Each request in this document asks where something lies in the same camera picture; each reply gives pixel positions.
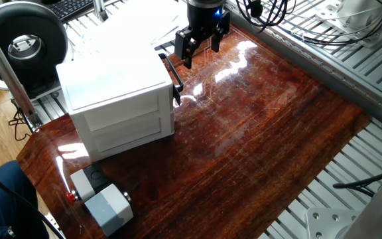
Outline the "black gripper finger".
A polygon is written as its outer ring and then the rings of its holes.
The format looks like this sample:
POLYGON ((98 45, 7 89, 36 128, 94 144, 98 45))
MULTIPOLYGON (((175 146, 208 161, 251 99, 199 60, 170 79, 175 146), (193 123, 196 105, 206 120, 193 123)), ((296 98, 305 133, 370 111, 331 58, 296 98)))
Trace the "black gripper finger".
POLYGON ((217 22, 213 29, 212 45, 211 49, 214 52, 219 52, 220 42, 223 36, 229 32, 230 12, 225 11, 220 16, 220 20, 217 22))
POLYGON ((190 29, 179 30, 175 34, 174 53, 183 60, 185 67, 191 69, 192 56, 200 46, 200 41, 192 38, 190 29))

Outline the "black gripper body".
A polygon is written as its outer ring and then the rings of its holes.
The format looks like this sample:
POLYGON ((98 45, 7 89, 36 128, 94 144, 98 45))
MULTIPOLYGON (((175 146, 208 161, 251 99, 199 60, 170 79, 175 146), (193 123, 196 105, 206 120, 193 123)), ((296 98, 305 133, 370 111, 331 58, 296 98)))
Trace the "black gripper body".
POLYGON ((218 25, 222 21, 223 3, 187 3, 189 37, 203 41, 215 35, 219 41, 223 35, 218 25))

